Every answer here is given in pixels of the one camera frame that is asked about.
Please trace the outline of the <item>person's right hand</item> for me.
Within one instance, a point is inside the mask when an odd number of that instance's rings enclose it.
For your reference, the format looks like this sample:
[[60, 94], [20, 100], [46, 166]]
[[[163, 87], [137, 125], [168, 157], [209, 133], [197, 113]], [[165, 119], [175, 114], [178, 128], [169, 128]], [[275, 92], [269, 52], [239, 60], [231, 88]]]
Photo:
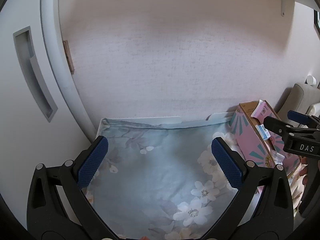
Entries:
[[309, 166], [311, 163], [314, 161], [317, 161], [317, 167], [319, 169], [319, 160], [314, 159], [314, 158], [307, 158], [303, 157], [300, 161], [300, 163], [304, 166], [303, 169], [299, 172], [299, 176], [302, 177], [302, 185], [306, 186], [308, 183], [308, 171], [309, 171]]

